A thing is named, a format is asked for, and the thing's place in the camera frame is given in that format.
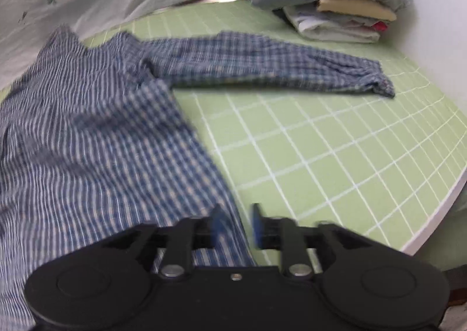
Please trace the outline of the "blue plaid shirt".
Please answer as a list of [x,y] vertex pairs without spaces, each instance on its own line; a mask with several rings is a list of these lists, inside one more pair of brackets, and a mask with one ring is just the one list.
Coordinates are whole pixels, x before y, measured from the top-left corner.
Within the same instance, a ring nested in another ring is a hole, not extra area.
[[172,89],[277,85],[393,97],[379,62],[261,35],[142,41],[129,32],[87,48],[56,29],[1,102],[1,328],[33,319],[23,287],[43,263],[149,221],[221,205],[227,224],[199,265],[253,264],[240,214]]

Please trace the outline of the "green grid cutting mat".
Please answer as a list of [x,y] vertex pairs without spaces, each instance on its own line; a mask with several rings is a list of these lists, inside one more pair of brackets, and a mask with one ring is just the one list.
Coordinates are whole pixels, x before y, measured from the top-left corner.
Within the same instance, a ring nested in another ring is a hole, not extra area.
[[[74,32],[67,24],[56,29],[63,26]],[[307,42],[245,1],[177,8],[87,39],[74,33],[94,48],[120,32],[142,41],[261,35],[374,60],[393,83],[393,97],[248,83],[172,89],[233,196],[247,244],[249,206],[259,202],[271,216],[302,225],[335,222],[414,252],[466,181],[466,116],[419,67],[384,44]]]

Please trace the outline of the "white folded garment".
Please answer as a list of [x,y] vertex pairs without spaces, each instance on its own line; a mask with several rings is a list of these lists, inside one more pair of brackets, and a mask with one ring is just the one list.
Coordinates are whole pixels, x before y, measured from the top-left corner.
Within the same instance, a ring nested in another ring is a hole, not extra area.
[[320,13],[313,5],[283,8],[288,21],[307,40],[376,43],[389,27],[388,21],[374,18]]

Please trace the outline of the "beige folded garment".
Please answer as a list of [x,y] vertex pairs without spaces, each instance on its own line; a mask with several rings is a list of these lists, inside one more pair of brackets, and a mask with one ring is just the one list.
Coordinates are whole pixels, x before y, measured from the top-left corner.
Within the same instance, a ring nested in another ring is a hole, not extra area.
[[397,15],[387,6],[372,0],[318,0],[317,11],[396,21]]

